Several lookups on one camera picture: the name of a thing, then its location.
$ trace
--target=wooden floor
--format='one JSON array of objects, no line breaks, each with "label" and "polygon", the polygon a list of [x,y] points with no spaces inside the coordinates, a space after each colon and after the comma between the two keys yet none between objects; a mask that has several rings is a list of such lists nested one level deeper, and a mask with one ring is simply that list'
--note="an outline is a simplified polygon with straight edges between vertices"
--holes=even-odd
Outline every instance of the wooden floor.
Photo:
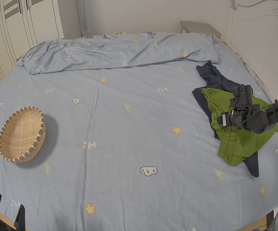
[{"label": "wooden floor", "polygon": [[[4,215],[0,213],[0,219],[6,222],[8,225],[12,226],[14,222],[10,221]],[[261,218],[260,220],[250,224],[246,228],[241,229],[240,231],[252,231],[253,229],[265,230],[266,229],[266,216]]]}]

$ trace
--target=green garment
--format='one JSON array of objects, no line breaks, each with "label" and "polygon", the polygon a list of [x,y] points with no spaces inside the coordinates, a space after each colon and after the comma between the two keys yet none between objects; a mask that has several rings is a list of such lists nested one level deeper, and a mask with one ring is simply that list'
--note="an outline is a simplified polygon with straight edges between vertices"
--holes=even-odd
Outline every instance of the green garment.
[{"label": "green garment", "polygon": [[[233,94],[227,91],[202,88],[202,92],[209,105],[209,110],[212,113],[211,126],[218,134],[221,141],[218,156],[223,158],[227,164],[236,166],[247,157],[258,151],[275,132],[278,132],[278,125],[272,130],[265,133],[256,134],[253,131],[239,130],[233,127],[223,128],[217,123],[216,118],[221,113],[228,112],[230,99],[234,98]],[[264,108],[269,104],[262,99],[253,96],[253,103],[259,103],[260,108]]]}]

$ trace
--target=nightstand top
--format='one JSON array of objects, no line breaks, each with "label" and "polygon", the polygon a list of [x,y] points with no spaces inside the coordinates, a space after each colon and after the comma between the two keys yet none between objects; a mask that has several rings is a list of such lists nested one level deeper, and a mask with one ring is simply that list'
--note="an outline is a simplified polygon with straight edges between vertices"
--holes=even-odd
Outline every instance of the nightstand top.
[{"label": "nightstand top", "polygon": [[204,33],[207,35],[215,35],[218,38],[221,37],[221,33],[210,24],[191,21],[181,21],[181,24],[186,33]]}]

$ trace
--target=orange star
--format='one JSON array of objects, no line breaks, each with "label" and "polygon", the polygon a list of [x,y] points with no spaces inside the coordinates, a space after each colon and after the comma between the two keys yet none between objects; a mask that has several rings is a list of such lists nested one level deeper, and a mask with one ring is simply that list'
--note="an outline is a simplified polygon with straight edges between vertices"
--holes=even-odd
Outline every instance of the orange star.
[{"label": "orange star", "polygon": [[264,195],[264,193],[265,193],[264,187],[261,187],[260,193],[261,193],[262,195]]},{"label": "orange star", "polygon": [[88,215],[95,214],[95,206],[87,204],[87,206],[84,209],[87,211]]},{"label": "orange star", "polygon": [[175,132],[176,134],[182,132],[182,131],[180,130],[180,128],[177,128],[176,126],[174,126],[174,129],[172,129],[172,131]]}]

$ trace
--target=basket rim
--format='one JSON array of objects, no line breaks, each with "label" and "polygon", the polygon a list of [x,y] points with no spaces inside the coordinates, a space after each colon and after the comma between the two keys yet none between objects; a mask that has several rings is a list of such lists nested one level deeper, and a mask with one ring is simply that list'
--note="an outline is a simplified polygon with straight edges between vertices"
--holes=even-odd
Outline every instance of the basket rim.
[{"label": "basket rim", "polygon": [[31,153],[36,149],[36,146],[39,144],[40,140],[43,137],[43,134],[45,132],[45,120],[44,120],[44,116],[43,113],[41,112],[41,110],[35,106],[27,106],[27,107],[23,107],[17,111],[15,111],[13,114],[10,115],[10,117],[6,120],[6,122],[4,123],[2,129],[0,130],[0,141],[2,141],[2,137],[4,134],[4,130],[6,129],[6,127],[8,126],[7,124],[14,119],[14,116],[18,116],[18,113],[22,113],[22,112],[26,112],[28,110],[36,110],[40,113],[41,115],[41,126],[39,128],[38,131],[38,135],[36,137],[36,140],[34,141],[34,143],[30,146],[29,150],[27,150],[24,154],[22,154],[20,157],[18,158],[7,158],[6,156],[4,156],[4,154],[2,153],[1,150],[1,144],[0,144],[0,155],[3,157],[3,159],[5,159],[6,161],[10,162],[10,163],[20,163],[21,161],[23,161],[24,159],[28,158]]}]

